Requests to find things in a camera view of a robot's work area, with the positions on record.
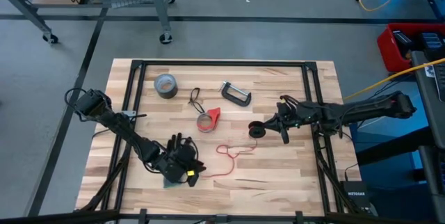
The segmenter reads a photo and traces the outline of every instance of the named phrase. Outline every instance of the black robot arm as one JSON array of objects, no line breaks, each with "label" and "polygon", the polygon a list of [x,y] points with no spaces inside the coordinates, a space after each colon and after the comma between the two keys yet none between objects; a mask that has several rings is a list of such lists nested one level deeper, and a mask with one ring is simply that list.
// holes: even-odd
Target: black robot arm
[{"label": "black robot arm", "polygon": [[251,137],[261,138],[266,134],[266,129],[270,129],[281,133],[287,144],[287,130],[291,127],[317,124],[322,134],[341,134],[341,126],[345,124],[382,116],[406,119],[416,111],[410,98],[400,91],[344,105],[299,102],[288,95],[283,95],[280,99],[283,102],[277,103],[278,112],[270,120],[249,124]]},{"label": "black robot arm", "polygon": [[[121,136],[134,148],[148,171],[161,173],[170,182],[187,182],[194,186],[199,173],[206,169],[198,160],[197,147],[190,137],[182,138],[180,133],[173,135],[165,148],[157,141],[139,136],[133,130],[127,115],[113,112],[110,98],[102,91],[90,89],[70,106],[81,121],[98,122]],[[186,181],[182,182],[184,174],[188,176]]]}]

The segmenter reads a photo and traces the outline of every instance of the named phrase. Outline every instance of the red string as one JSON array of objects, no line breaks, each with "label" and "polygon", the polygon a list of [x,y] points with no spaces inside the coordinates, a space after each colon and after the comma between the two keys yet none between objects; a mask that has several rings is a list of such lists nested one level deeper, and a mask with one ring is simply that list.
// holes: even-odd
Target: red string
[{"label": "red string", "polygon": [[[230,175],[230,174],[234,171],[234,169],[235,169],[235,158],[237,158],[238,155],[239,155],[240,153],[251,152],[251,151],[255,150],[255,148],[257,148],[257,146],[258,146],[258,141],[255,139],[255,145],[254,145],[253,147],[249,147],[250,150],[243,150],[243,151],[240,151],[240,152],[238,152],[237,154],[235,154],[235,155],[233,156],[233,155],[229,154],[229,148],[231,148],[231,147],[243,147],[243,146],[231,146],[231,147],[230,147],[230,146],[228,146],[228,145],[226,145],[226,144],[219,145],[218,147],[216,147],[216,152],[217,152],[218,154],[226,154],[226,155],[232,160],[232,168],[230,168],[230,171],[229,171],[228,173],[215,174],[215,175],[207,175],[207,176],[202,176],[202,177],[203,177],[203,178],[211,178],[211,177],[216,177],[216,176]],[[225,152],[221,152],[221,151],[220,151],[220,148],[221,148],[221,147],[225,147]]]}]

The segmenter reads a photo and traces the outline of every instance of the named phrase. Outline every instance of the concrete floor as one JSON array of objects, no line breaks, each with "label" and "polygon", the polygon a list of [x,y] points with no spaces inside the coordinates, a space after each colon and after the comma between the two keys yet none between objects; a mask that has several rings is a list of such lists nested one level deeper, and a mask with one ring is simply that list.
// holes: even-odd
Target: concrete floor
[{"label": "concrete floor", "polygon": [[[433,19],[426,0],[394,0],[365,13],[354,0],[177,0],[171,15]],[[384,0],[365,0],[374,7]],[[443,0],[437,0],[443,6]],[[15,14],[0,0],[0,14]],[[98,15],[98,9],[40,14]],[[146,8],[109,15],[154,15]],[[50,47],[27,21],[0,21],[0,218],[22,216],[43,169],[95,22],[48,22],[61,43]],[[332,60],[344,96],[386,77],[376,38],[384,25],[173,22],[175,41],[159,44],[156,22],[105,22],[84,88],[104,89],[114,58]],[[74,118],[41,214],[73,210],[93,123]]]}]

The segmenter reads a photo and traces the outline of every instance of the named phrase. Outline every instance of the gray duct tape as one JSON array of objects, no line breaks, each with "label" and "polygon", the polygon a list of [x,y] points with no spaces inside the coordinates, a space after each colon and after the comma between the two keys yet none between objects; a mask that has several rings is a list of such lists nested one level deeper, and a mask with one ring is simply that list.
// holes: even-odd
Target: gray duct tape
[{"label": "gray duct tape", "polygon": [[171,74],[161,74],[154,80],[154,89],[164,99],[173,98],[178,93],[178,86]]}]

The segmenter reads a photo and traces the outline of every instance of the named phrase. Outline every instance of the wooden tabletop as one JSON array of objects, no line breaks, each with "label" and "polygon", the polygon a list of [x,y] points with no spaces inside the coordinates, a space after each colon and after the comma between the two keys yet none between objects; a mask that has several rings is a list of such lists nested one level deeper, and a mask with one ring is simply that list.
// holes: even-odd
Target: wooden tabletop
[{"label": "wooden tabletop", "polygon": [[[131,61],[115,59],[111,68],[106,94],[115,111],[122,108]],[[318,61],[317,66],[325,102],[342,103],[334,63]],[[160,98],[153,87],[155,78],[164,73],[172,74],[178,83],[179,92],[172,99]],[[138,75],[135,77],[131,103]],[[240,107],[222,98],[218,89],[225,80],[252,93],[249,106]],[[315,98],[312,79],[310,81]],[[211,133],[202,133],[196,127],[198,112],[188,104],[195,87],[202,89],[199,101],[206,110],[221,108],[218,126]],[[258,146],[253,152],[240,153],[230,175],[204,178],[226,173],[232,166],[230,158],[216,153],[218,145],[232,146],[229,152],[236,154],[255,144],[248,135],[249,122],[269,119],[277,110],[275,104],[279,96],[284,94],[305,100],[299,67],[149,66],[138,112],[148,116],[137,120],[136,132],[162,144],[178,132],[191,136],[207,170],[193,188],[186,184],[164,188],[163,176],[147,172],[132,152],[121,212],[137,214],[146,208],[150,214],[292,216],[295,211],[303,211],[305,216],[323,216],[308,126],[290,129],[288,145],[283,144],[279,133],[267,131],[265,137],[257,140]],[[97,125],[96,131],[103,129]],[[105,181],[114,140],[115,135],[108,132],[92,141],[76,208],[84,206]],[[332,149],[339,179],[343,179],[344,170],[357,163],[353,143],[346,137],[333,136]],[[348,177],[360,180],[357,166],[348,170]],[[110,206],[114,205],[116,187],[115,184]],[[328,193],[331,208],[335,210],[330,184]]]}]

